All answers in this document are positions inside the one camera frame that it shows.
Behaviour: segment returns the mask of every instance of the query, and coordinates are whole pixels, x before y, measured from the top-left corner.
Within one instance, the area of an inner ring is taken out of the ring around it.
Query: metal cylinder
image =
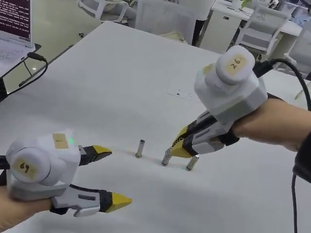
[[[186,166],[186,170],[188,171],[192,171],[192,169],[194,168],[195,164],[197,163],[197,161],[199,160],[200,156],[199,155],[195,155],[190,159],[190,162],[188,163],[188,165]]]
[[[142,157],[142,150],[144,149],[145,146],[145,141],[144,140],[140,140],[139,142],[139,146],[138,146],[138,150],[135,154],[136,158],[141,158]]]
[[[172,157],[171,156],[171,148],[169,148],[165,151],[165,155],[164,155],[164,158],[162,160],[162,165],[167,166],[167,164],[169,164],[171,157]]]

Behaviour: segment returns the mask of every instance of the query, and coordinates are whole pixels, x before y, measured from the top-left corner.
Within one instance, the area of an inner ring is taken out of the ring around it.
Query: metal peg
[[[137,153],[135,154],[136,158],[140,159],[142,157],[142,150],[144,149],[144,146],[145,146],[145,141],[140,140]]]

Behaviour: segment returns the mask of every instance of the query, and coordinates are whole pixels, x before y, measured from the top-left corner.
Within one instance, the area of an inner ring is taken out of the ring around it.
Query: laptop screen
[[[30,0],[0,0],[0,31],[30,41]]]

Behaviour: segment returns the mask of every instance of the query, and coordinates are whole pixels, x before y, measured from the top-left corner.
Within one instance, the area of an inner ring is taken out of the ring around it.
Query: laptop
[[[0,0],[0,78],[33,51],[33,0]]]

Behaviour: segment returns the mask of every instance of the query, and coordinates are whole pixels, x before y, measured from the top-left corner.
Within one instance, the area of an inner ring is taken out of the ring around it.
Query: cable
[[[244,11],[244,10],[242,10],[242,9],[240,9],[241,10],[241,12],[243,13],[243,14],[245,14],[245,15],[247,15],[247,16],[251,16],[252,14],[250,14],[250,13],[247,13],[246,11]]]
[[[23,63],[24,63],[24,65],[25,65],[26,69],[28,70],[28,73],[30,74],[30,76],[32,76],[32,73],[31,73],[30,70],[28,69],[28,67],[27,67],[27,65],[26,65],[26,62],[23,61]]]
[[[284,63],[285,65],[287,65],[289,68],[292,69],[292,71],[295,73],[295,75],[297,76],[301,86],[302,86],[302,90],[303,92],[305,93],[305,96],[306,96],[306,100],[307,100],[307,106],[308,106],[308,110],[311,111],[311,97],[310,97],[310,93],[309,93],[309,90],[308,90],[308,87],[301,75],[301,73],[299,72],[299,70],[289,61],[285,60],[285,59],[280,59],[280,58],[276,58],[276,59],[272,59],[270,61],[270,64],[273,66],[275,65],[276,63]]]
[[[287,65],[289,68],[292,69],[292,71],[295,73],[296,77],[298,78],[302,90],[305,93],[306,96],[306,101],[307,101],[307,106],[308,106],[308,111],[311,111],[311,98],[310,98],[310,93],[308,90],[308,87],[299,72],[299,70],[289,61],[285,59],[272,59],[271,61],[264,61],[262,63],[256,63],[253,72],[257,77],[261,77],[262,75],[266,74],[270,70],[273,69],[273,66],[276,63],[284,63]],[[296,191],[295,191],[295,184],[296,184],[296,177],[297,175],[294,173],[293,178],[292,178],[292,197],[293,197],[293,217],[294,217],[294,233],[298,233],[298,226],[297,226],[297,202],[296,202]]]
[[[311,111],[311,98],[310,98],[310,93],[308,90],[308,87],[301,75],[301,73],[299,72],[299,70],[289,61],[285,60],[285,59],[273,59],[271,60],[270,66],[275,65],[276,63],[284,63],[286,64],[289,68],[292,69],[292,71],[295,73],[295,75],[297,76],[303,92],[305,93],[306,96],[306,100],[307,100],[307,106],[308,106],[308,110]],[[296,184],[296,175],[293,174],[293,178],[292,178],[292,198],[293,198],[293,217],[294,217],[294,233],[298,233],[298,224],[297,224],[297,201],[296,201],[296,190],[295,190],[295,184]]]
[[[49,67],[49,63],[48,63],[48,61],[47,61],[43,56],[41,56],[41,55],[39,55],[39,54],[36,54],[36,53],[34,53],[34,52],[30,52],[30,53],[28,54],[28,57],[29,57],[29,58],[32,58],[32,59],[34,59],[34,60],[38,60],[38,61],[41,61],[41,62],[45,62],[45,67],[44,67],[43,72],[42,72],[38,77],[36,77],[35,79],[31,80],[30,82],[28,82],[28,81],[32,78],[32,76],[29,77],[28,79],[26,79],[25,81],[22,81],[22,82],[19,84],[19,87],[20,87],[20,88],[19,88],[19,89],[16,89],[15,91],[10,92],[10,93],[8,94],[8,96],[10,96],[10,95],[12,95],[12,94],[14,94],[14,93],[16,93],[16,92],[18,92],[18,91],[24,89],[25,87],[29,86],[29,85],[32,84],[33,82],[35,82],[35,81],[37,81],[38,79],[40,79],[40,78],[45,74],[45,72],[47,72],[48,67]]]
[[[293,197],[293,210],[294,210],[294,233],[298,233],[298,226],[297,226],[297,202],[296,202],[296,175],[293,174],[292,178],[292,197]]]

